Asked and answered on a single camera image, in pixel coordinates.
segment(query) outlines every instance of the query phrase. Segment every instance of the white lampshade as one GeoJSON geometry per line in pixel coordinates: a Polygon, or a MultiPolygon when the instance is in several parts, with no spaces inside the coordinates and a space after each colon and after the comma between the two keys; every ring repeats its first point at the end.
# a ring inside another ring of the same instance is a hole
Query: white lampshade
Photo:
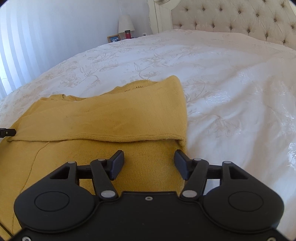
{"type": "Polygon", "coordinates": [[[135,31],[130,15],[121,15],[118,24],[118,33],[124,33],[125,30],[135,31]]]}

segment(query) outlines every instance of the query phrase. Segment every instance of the yellow sweater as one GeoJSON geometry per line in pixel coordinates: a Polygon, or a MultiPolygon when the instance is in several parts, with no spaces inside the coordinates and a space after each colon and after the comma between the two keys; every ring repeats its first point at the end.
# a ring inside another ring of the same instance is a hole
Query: yellow sweater
{"type": "MultiPolygon", "coordinates": [[[[185,151],[187,114],[179,79],[140,80],[91,98],[53,95],[35,102],[0,143],[0,222],[20,230],[16,197],[67,161],[87,165],[123,150],[124,167],[113,185],[122,191],[177,191],[183,180],[174,167],[185,151]]],[[[94,193],[91,180],[81,186],[94,193]]],[[[10,236],[0,227],[0,236],[10,236]]]]}

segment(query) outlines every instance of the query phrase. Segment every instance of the framed photo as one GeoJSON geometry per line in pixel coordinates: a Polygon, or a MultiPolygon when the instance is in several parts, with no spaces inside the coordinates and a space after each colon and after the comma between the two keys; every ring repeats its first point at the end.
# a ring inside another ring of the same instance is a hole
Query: framed photo
{"type": "Polygon", "coordinates": [[[119,36],[119,34],[117,34],[117,35],[113,35],[113,36],[109,36],[108,37],[108,41],[109,41],[109,43],[112,43],[112,42],[118,42],[118,41],[120,41],[121,39],[120,39],[120,36],[119,36]]]}

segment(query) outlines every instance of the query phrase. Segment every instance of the headboard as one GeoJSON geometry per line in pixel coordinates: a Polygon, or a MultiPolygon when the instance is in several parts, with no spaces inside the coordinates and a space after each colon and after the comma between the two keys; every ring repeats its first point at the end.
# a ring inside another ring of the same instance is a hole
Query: headboard
{"type": "Polygon", "coordinates": [[[296,15],[288,0],[148,0],[152,32],[236,32],[296,50],[296,15]]]}

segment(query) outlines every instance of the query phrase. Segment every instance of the wall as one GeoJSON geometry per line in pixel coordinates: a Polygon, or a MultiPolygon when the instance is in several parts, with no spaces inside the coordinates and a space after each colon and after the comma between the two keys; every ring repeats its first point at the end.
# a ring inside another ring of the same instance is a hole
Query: wall
{"type": "Polygon", "coordinates": [[[0,99],[77,53],[108,43],[120,14],[152,34],[146,0],[8,0],[0,8],[0,99]]]}

